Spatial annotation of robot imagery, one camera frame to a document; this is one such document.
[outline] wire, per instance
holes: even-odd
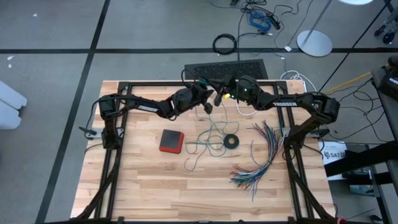
[[[248,128],[248,130],[258,133],[258,135],[266,140],[268,145],[268,160],[262,165],[254,160],[254,156],[252,154],[252,142],[250,149],[251,157],[254,163],[258,165],[258,168],[254,170],[246,170],[235,164],[234,168],[236,171],[231,173],[231,181],[238,187],[241,187],[244,190],[250,187],[249,195],[251,195],[252,201],[257,192],[258,182],[272,165],[272,161],[278,154],[279,149],[283,149],[284,139],[287,134],[285,129],[273,130],[267,125],[266,121],[263,121],[262,125],[263,127],[261,128],[258,124],[253,124],[252,128]]]
[[[338,213],[338,207],[335,203],[333,203],[333,206],[335,207],[336,213],[335,213],[335,218],[337,218],[337,213]]]
[[[379,117],[375,122],[373,122],[373,123],[371,123],[371,124],[369,124],[369,125],[367,125],[367,126],[361,128],[361,129],[355,131],[354,133],[349,134],[349,135],[347,135],[347,136],[345,136],[345,137],[342,137],[342,138],[334,137],[334,136],[332,136],[330,133],[328,133],[328,135],[329,135],[330,137],[334,138],[334,139],[337,139],[337,140],[343,140],[343,139],[349,138],[349,137],[351,137],[351,136],[353,136],[353,135],[359,133],[360,131],[363,131],[363,130],[365,130],[366,128],[368,128],[368,127],[370,127],[370,126],[376,124],[376,123],[383,117],[384,113],[385,113],[385,112],[383,112],[383,113],[380,115],[380,117]]]
[[[204,150],[199,154],[199,156],[196,158],[195,163],[194,163],[194,165],[193,165],[193,167],[192,167],[191,169],[187,168],[187,162],[190,160],[190,158],[187,158],[187,159],[185,160],[185,162],[184,162],[184,168],[185,168],[187,171],[193,171],[193,170],[195,170],[195,168],[196,168],[196,166],[197,166],[197,164],[198,164],[199,158],[201,158],[201,156],[204,155],[204,153],[205,153],[206,151],[209,151],[210,155],[213,156],[213,157],[221,157],[221,156],[223,156],[223,155],[226,153],[227,150],[226,150],[225,146],[223,145],[223,143],[221,143],[221,147],[213,147],[214,144],[219,144],[219,142],[218,142],[218,143],[210,142],[212,139],[217,138],[217,139],[220,139],[221,142],[223,142],[223,141],[224,141],[224,138],[225,138],[225,136],[226,136],[227,134],[236,134],[236,133],[239,131],[239,122],[237,122],[237,121],[228,121],[226,108],[225,108],[225,106],[224,106],[224,104],[223,104],[222,102],[221,102],[221,105],[223,105],[223,108],[224,108],[224,114],[225,114],[225,120],[226,120],[226,121],[217,121],[217,122],[214,122],[214,121],[211,119],[210,114],[208,115],[208,118],[206,118],[206,117],[199,117],[199,116],[198,116],[198,113],[197,113],[197,107],[195,107],[195,115],[196,115],[196,117],[197,117],[198,119],[207,119],[207,120],[210,122],[210,128],[207,129],[206,131],[200,133],[200,134],[198,135],[198,137],[197,137],[196,142],[186,142],[186,143],[185,143],[185,150],[186,150],[186,152],[187,152],[188,154],[196,154],[197,151],[198,151],[198,146],[202,146],[202,145],[205,146],[205,149],[204,149]],[[228,124],[231,124],[231,123],[236,123],[236,124],[237,124],[236,131],[233,132],[233,133],[226,133],[224,130],[225,130],[225,128],[227,127],[227,125],[228,125]],[[222,127],[222,128],[218,128],[218,127],[217,127],[217,124],[225,124],[225,125],[224,125],[224,127]],[[221,134],[222,136],[219,136],[219,135],[212,135],[212,132],[213,132],[214,130],[217,131],[217,132],[218,132],[219,134]],[[205,140],[202,141],[202,140],[201,140],[201,137],[202,137],[204,134],[206,134],[206,133],[208,133],[207,138],[205,138]],[[194,145],[196,145],[195,150],[194,150],[193,152],[190,152],[190,151],[187,149],[187,144],[194,144]],[[222,151],[222,152],[221,152],[220,154],[218,154],[218,155],[215,155],[215,154],[213,154],[213,152],[212,152],[211,150],[216,151],[216,152],[220,152],[220,151]]]
[[[351,86],[351,87],[348,87],[348,88],[344,88],[344,89],[342,89],[342,90],[336,90],[336,91],[334,91],[333,93],[328,93],[328,94],[326,94],[326,95],[330,96],[330,95],[332,95],[332,94],[334,94],[334,93],[338,93],[338,92],[340,92],[340,91],[349,90],[349,89],[351,89],[351,88],[358,88],[358,87],[361,87],[363,84],[361,84],[361,85],[359,85],[359,86]]]
[[[318,149],[315,149],[315,148],[313,148],[313,147],[310,147],[310,146],[308,146],[308,145],[306,145],[306,144],[303,144],[303,146],[305,146],[305,147],[307,147],[307,148],[309,148],[309,149],[311,149],[311,150],[313,150],[313,151],[315,151],[315,152],[317,152],[317,153],[321,154],[321,156],[322,156],[322,159],[323,159],[322,152],[320,152]]]
[[[243,116],[252,116],[253,114],[257,113],[257,110],[254,110],[252,113],[248,113],[248,114],[242,113],[241,110],[239,110],[239,106],[238,106],[238,101],[237,100],[235,100],[235,106],[236,106],[236,109],[237,109],[238,113],[240,115],[243,115]]]
[[[375,143],[375,142],[343,142],[343,141],[336,141],[336,140],[330,140],[330,139],[325,139],[325,141],[331,141],[331,142],[335,142],[338,144],[359,144],[359,145],[380,145],[382,144],[381,142],[379,143]]]
[[[185,81],[184,81],[184,77],[183,77],[184,71],[186,71],[186,70],[183,69],[183,70],[181,71],[181,81],[182,81],[182,83],[185,85],[185,87],[189,88],[189,86],[188,86],[188,85],[185,83]]]
[[[301,2],[301,1],[299,1],[299,2],[297,3],[297,13],[299,13],[299,3],[300,3],[300,2]],[[294,32],[293,36],[290,38],[289,43],[287,43],[286,46],[289,46],[289,45],[292,43],[293,38],[296,36],[297,32],[299,31],[299,29],[300,29],[301,26],[303,25],[305,19],[306,19],[307,16],[308,16],[308,12],[309,12],[309,10],[310,10],[310,7],[311,7],[312,2],[313,2],[313,0],[311,0],[311,1],[310,1],[310,4],[308,4],[307,11],[305,12],[305,16],[304,16],[303,20],[301,21],[300,25],[297,27],[296,31]],[[278,47],[278,45],[277,45],[277,38],[278,38],[279,34],[285,29],[285,25],[284,25],[282,22],[280,22],[280,23],[283,25],[283,29],[281,29],[281,30],[279,31],[279,33],[275,36],[275,39],[274,39],[274,44],[275,44],[276,48],[278,48],[278,49],[279,49],[279,47]]]
[[[291,7],[291,6],[286,6],[286,5],[282,5],[282,4],[279,4],[279,5],[276,5],[275,7],[274,7],[274,11],[272,12],[273,14],[275,14],[275,12],[276,12],[276,8],[277,7],[287,7],[287,8],[290,8],[290,11],[285,11],[285,12],[283,12],[280,16],[282,17],[284,14],[286,14],[286,13],[289,13],[289,14],[292,14],[292,15],[296,15],[296,14],[298,14],[299,13],[299,11],[300,11],[300,9],[299,9],[299,4],[300,4],[300,2],[302,2],[303,0],[299,0],[298,2],[297,2],[297,12],[292,12],[293,11],[293,8]]]
[[[85,154],[86,154],[86,152],[87,152],[89,149],[91,149],[91,148],[93,148],[93,147],[96,147],[96,146],[101,146],[101,145],[102,145],[102,143],[99,143],[99,144],[95,144],[95,145],[92,145],[92,146],[86,148]]]
[[[377,108],[380,108],[381,106],[379,106],[379,107],[377,107],[377,108],[373,108],[373,106],[374,106],[373,100],[376,100],[376,99],[372,99],[372,98],[371,98],[367,93],[365,93],[365,92],[358,91],[358,90],[360,90],[362,87],[364,87],[364,86],[365,86],[367,83],[369,83],[369,82],[370,82],[370,80],[368,80],[367,82],[365,82],[365,83],[363,83],[362,85],[358,86],[357,89],[356,89],[355,91],[353,91],[353,92],[347,94],[346,96],[342,97],[342,99],[339,101],[339,102],[341,102],[343,99],[347,98],[347,97],[350,96],[350,95],[354,95],[354,97],[356,97],[356,98],[359,99],[359,100],[370,101],[370,102],[371,102],[371,108],[370,108],[368,111],[364,111],[364,110],[362,110],[362,109],[360,109],[360,108],[357,108],[357,107],[355,107],[355,106],[341,106],[341,107],[340,107],[340,108],[351,108],[351,109],[356,109],[356,110],[361,111],[361,112],[363,113],[363,116],[365,116],[365,118],[366,118],[367,121],[369,122],[369,125],[367,125],[367,126],[361,128],[361,129],[359,129],[358,131],[355,131],[354,133],[352,133],[352,134],[350,134],[350,135],[348,135],[348,136],[345,136],[345,137],[343,137],[343,138],[337,138],[337,137],[334,137],[333,135],[331,135],[330,133],[328,133],[329,136],[331,136],[332,138],[335,138],[335,139],[342,140],[342,139],[346,139],[346,138],[348,138],[348,137],[351,137],[351,136],[353,136],[354,134],[356,134],[356,133],[358,133],[358,132],[360,132],[360,131],[362,131],[362,130],[364,130],[364,129],[366,129],[366,128],[368,128],[368,127],[371,126],[372,129],[373,129],[373,132],[374,132],[375,136],[377,137],[377,139],[378,139],[379,141],[388,142],[388,141],[382,140],[382,139],[377,135],[377,132],[376,132],[374,126],[373,126],[374,124],[376,124],[376,123],[382,118],[382,116],[383,116],[383,114],[384,114],[385,112],[383,112],[383,113],[380,115],[380,117],[379,117],[375,122],[372,123],[372,122],[370,121],[370,119],[368,118],[368,114],[369,114],[371,111],[373,111],[373,110],[375,110],[375,109],[377,109]],[[355,93],[362,93],[362,94],[364,94],[365,96],[367,96],[369,99],[362,99],[362,98],[359,98],[358,96],[355,95]]]
[[[220,8],[220,9],[240,9],[239,7],[224,7],[224,6],[217,6],[215,4],[213,4],[212,2],[209,1],[209,4],[211,4],[214,7]]]
[[[331,89],[328,90],[328,91],[324,91],[323,93],[329,93],[329,92],[331,92],[331,91],[335,91],[335,90],[337,90],[337,89],[339,89],[339,88],[341,88],[341,87],[343,87],[343,86],[345,86],[345,85],[351,84],[351,83],[356,82],[356,81],[358,81],[358,80],[360,80],[360,79],[362,79],[362,78],[365,78],[366,76],[368,76],[368,75],[370,75],[370,74],[371,74],[371,72],[365,73],[365,74],[363,74],[363,75],[361,75],[361,76],[359,76],[359,77],[357,77],[357,78],[354,78],[354,79],[352,79],[352,80],[350,80],[350,81],[344,82],[344,83],[342,83],[342,84],[340,84],[340,85],[338,85],[338,86],[335,86],[335,87],[331,88]]]
[[[357,215],[354,215],[353,217],[346,218],[346,220],[353,219],[353,218],[355,218],[355,217],[358,217],[358,216],[360,216],[360,215],[363,215],[363,214],[368,213],[368,212],[373,211],[373,210],[375,210],[375,208],[369,209],[368,211],[365,211],[365,212],[359,213],[359,214],[357,214]]]
[[[244,16],[244,12],[242,12],[242,16],[241,16],[241,19],[239,20],[239,23],[238,23],[238,37],[240,36],[240,30],[241,30],[241,22],[242,22],[242,18],[243,18],[243,16]],[[241,56],[240,56],[240,53],[239,53],[239,51],[238,51],[238,61],[240,61],[241,60]]]
[[[294,154],[293,154],[293,156],[292,155],[290,155],[291,156],[291,158],[292,158],[292,160],[296,157],[296,153],[295,153],[295,151],[293,150],[293,152],[294,152]],[[286,155],[285,155],[285,151],[283,151],[282,152],[282,159],[284,160],[284,161],[287,161],[286,160]]]
[[[292,43],[293,38],[296,36],[297,32],[299,31],[299,29],[300,29],[301,26],[303,25],[305,19],[306,19],[307,16],[308,16],[308,12],[309,12],[309,10],[310,10],[310,7],[311,7],[312,2],[313,2],[313,0],[311,0],[311,1],[310,1],[310,4],[308,4],[307,11],[305,12],[305,16],[304,16],[303,20],[301,21],[300,25],[297,27],[296,31],[294,32],[292,38],[290,38],[290,41],[289,41],[289,43],[288,43],[287,45],[290,45],[290,44]]]
[[[289,70],[289,71],[284,72],[280,76],[280,79],[283,80],[284,76],[287,75],[290,72],[295,72],[295,75],[290,77],[291,80],[303,80],[303,78],[304,78],[304,79],[306,79],[306,81],[308,81],[311,84],[311,86],[314,89],[314,91],[317,91],[317,88],[315,88],[315,85],[311,82],[311,80],[309,80],[305,75],[300,74],[298,71],[295,71],[295,70]]]

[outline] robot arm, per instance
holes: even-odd
[[[105,128],[101,133],[104,148],[118,149],[121,146],[115,125],[115,118],[121,116],[123,113],[137,109],[156,113],[161,118],[174,121],[181,113],[202,104],[206,113],[210,114],[213,107],[211,104],[207,103],[207,99],[213,92],[214,90],[207,90],[205,85],[192,83],[188,88],[178,90],[166,100],[162,101],[148,100],[132,94],[102,96],[98,102],[101,118],[105,122]],[[121,100],[122,104],[124,104],[119,110],[116,108],[116,100]]]

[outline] wooden table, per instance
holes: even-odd
[[[302,93],[304,87],[300,80],[287,81],[289,93]],[[117,92],[117,81],[105,81],[100,95]],[[153,100],[164,100],[175,93],[181,86],[135,86],[132,93]],[[264,91],[273,93],[272,88]],[[253,169],[256,167],[250,156],[250,145],[254,141],[254,157],[258,162],[267,160],[267,144],[256,133],[246,128],[260,124],[263,120],[273,128],[279,128],[275,108],[259,111],[253,116],[241,116],[231,99],[223,100],[228,112],[229,121],[239,121],[237,136],[240,145],[237,149],[228,149],[222,157],[212,157],[209,152],[198,161],[194,171],[184,169],[184,162],[192,167],[196,155],[189,155],[185,149],[180,154],[159,151],[163,129],[181,131],[185,142],[196,141],[199,133],[210,127],[209,121],[195,116],[195,110],[181,114],[176,121],[158,117],[154,113],[131,110],[127,120],[126,137],[119,171],[118,187],[113,210],[113,220],[124,216],[126,220],[234,220],[245,221],[286,221],[294,215],[294,206],[290,192],[286,162],[279,152],[271,168],[262,177],[254,201],[248,197],[249,189],[237,189],[229,182],[233,165]],[[240,103],[243,113],[253,111],[251,106]],[[198,115],[206,117],[202,106],[197,109]],[[293,108],[296,124],[305,121],[309,114],[301,108]],[[213,107],[211,118],[214,121],[225,121],[222,106]],[[96,109],[93,127],[103,127],[103,120]],[[230,124],[226,132],[234,131],[236,126]],[[88,146],[98,144],[101,140],[89,141]],[[305,144],[318,149],[317,141],[307,139]],[[187,145],[193,150],[194,145]],[[204,146],[199,146],[201,153]],[[77,216],[89,204],[98,190],[105,150],[101,147],[90,149],[85,156],[81,170],[75,203],[71,217]],[[326,179],[321,155],[305,147],[302,157],[307,175],[308,186],[318,201],[332,215],[335,214],[333,201]],[[300,190],[300,204],[305,216],[305,205]],[[105,195],[103,211],[106,210],[108,196]]]

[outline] black floor stripe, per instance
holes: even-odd
[[[355,49],[355,46],[357,43],[359,43],[359,41],[362,39],[362,37],[367,33],[367,31],[371,28],[371,26],[374,24],[374,22],[378,19],[378,17],[382,14],[382,12],[386,9],[387,5],[385,4],[383,6],[383,8],[381,8],[381,10],[379,11],[379,13],[375,16],[375,18],[372,20],[372,22],[368,25],[368,27],[365,29],[365,31],[362,33],[362,35],[358,38],[358,40],[355,42],[355,44],[352,46],[352,50]],[[333,73],[329,76],[329,78],[326,80],[326,82],[322,85],[322,87],[319,89],[319,92],[321,92],[323,90],[323,87],[326,86],[326,84],[331,80],[331,78],[335,75],[335,73],[337,72],[337,70],[340,68],[340,66],[344,63],[344,61],[347,59],[348,55],[350,53],[347,53],[344,58],[342,59],[342,61],[340,62],[340,64],[338,64],[338,66],[335,68],[335,70],[333,71]]]
[[[276,48],[240,48],[241,53],[302,53],[298,48],[290,52]],[[0,54],[88,54],[90,49],[0,49]],[[398,48],[334,48],[332,53],[398,53]],[[214,53],[212,48],[180,48],[180,49],[95,49],[97,54],[200,54]]]
[[[0,49],[0,54],[88,54],[89,49]]]
[[[83,71],[81,72],[80,81],[75,93],[75,97],[73,99],[72,107],[70,108],[69,116],[67,119],[67,124],[65,126],[65,130],[63,131],[60,147],[58,148],[57,155],[55,157],[54,165],[51,170],[49,182],[44,192],[44,196],[42,199],[42,203],[40,205],[39,212],[36,217],[35,223],[43,223],[47,217],[47,212],[49,211],[49,207],[51,204],[51,200],[53,197],[53,193],[55,190],[55,186],[57,184],[57,180],[59,177],[59,173],[61,170],[63,158],[65,157],[65,152],[68,147],[68,142],[70,138],[70,134],[72,133],[72,127],[76,119],[76,114],[78,111],[78,107],[80,104],[81,97],[83,95],[83,90],[86,85],[88,72],[90,71],[91,63],[93,62],[95,48],[98,45],[98,40],[100,39],[101,30],[104,24],[105,16],[108,11],[110,0],[105,0],[104,6],[101,11],[101,15],[98,20],[97,28],[95,30],[95,34],[93,37],[93,41],[91,42],[90,52],[87,56],[86,63]]]
[[[192,54],[192,53],[214,53],[212,48],[187,48],[187,49],[96,49],[97,54]],[[276,48],[241,48],[241,53],[303,53],[300,49],[292,49],[290,52],[285,49]],[[398,48],[378,47],[378,48],[334,48],[332,53],[397,53]]]

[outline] white label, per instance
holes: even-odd
[[[289,46],[285,46],[285,50],[287,50],[288,52],[290,52],[290,51],[292,50],[292,48],[289,47]]]
[[[286,103],[273,103],[274,106],[297,106],[294,102],[286,102]]]
[[[398,81],[395,80],[395,79],[393,79],[393,78],[390,78],[390,81],[392,81],[392,82],[395,83],[395,84],[398,84]]]
[[[319,148],[323,147],[323,142],[319,142]],[[347,147],[344,142],[330,142],[325,141],[325,147],[323,147],[322,154],[323,154],[323,164],[329,164],[331,162],[335,162],[339,159],[344,158],[346,155]],[[341,174],[337,174],[331,177],[328,177],[328,180],[342,180],[344,179]]]
[[[146,110],[146,111],[151,111],[151,112],[156,112],[157,109],[156,108],[150,108],[148,106],[139,106],[138,109],[140,110]]]

